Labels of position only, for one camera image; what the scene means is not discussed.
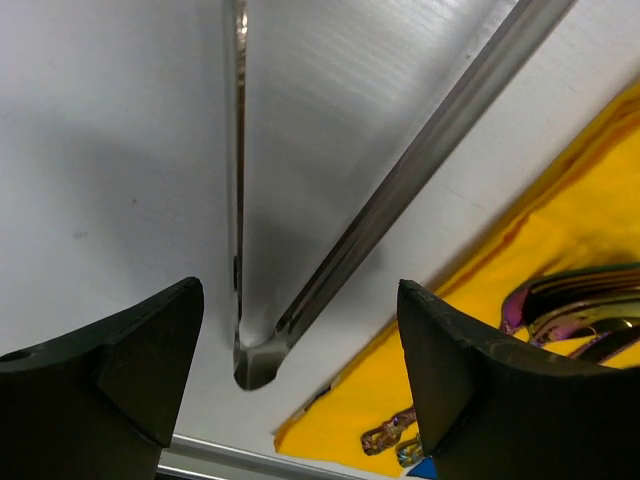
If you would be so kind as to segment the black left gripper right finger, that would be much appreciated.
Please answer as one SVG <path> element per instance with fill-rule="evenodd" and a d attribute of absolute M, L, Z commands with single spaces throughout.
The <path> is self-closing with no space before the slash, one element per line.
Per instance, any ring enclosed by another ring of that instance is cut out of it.
<path fill-rule="evenodd" d="M 397 322 L 442 479 L 635 479 L 639 371 L 531 346 L 403 280 Z"/>

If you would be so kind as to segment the yellow printed placemat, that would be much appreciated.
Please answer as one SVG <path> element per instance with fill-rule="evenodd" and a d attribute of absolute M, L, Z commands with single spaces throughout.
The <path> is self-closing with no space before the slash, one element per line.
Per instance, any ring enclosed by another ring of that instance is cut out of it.
<path fill-rule="evenodd" d="M 527 280 L 639 257 L 639 90 L 612 100 L 491 227 L 438 287 L 453 307 L 497 326 Z M 431 478 L 428 460 L 361 438 L 411 402 L 398 328 L 388 325 L 311 403 L 276 432 L 277 453 L 388 477 Z"/>

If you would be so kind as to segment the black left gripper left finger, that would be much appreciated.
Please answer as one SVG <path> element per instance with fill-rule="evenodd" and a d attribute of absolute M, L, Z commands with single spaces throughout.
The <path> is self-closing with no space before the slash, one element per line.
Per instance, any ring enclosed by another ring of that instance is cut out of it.
<path fill-rule="evenodd" d="M 152 479 L 172 441 L 204 314 L 185 278 L 1 358 L 4 479 Z"/>

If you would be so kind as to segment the aluminium frame rail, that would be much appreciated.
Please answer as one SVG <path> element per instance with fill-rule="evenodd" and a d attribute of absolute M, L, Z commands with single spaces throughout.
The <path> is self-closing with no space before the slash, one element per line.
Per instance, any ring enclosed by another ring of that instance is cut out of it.
<path fill-rule="evenodd" d="M 174 435 L 157 473 L 169 479 L 353 479 L 353 476 Z"/>

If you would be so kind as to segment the iridescent fork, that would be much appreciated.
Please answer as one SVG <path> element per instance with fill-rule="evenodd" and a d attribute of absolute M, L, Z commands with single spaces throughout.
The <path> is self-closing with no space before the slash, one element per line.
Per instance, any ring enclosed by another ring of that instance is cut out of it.
<path fill-rule="evenodd" d="M 566 271 L 528 280 L 501 307 L 499 330 L 545 347 L 583 339 L 572 359 L 603 364 L 639 343 L 639 265 Z"/>

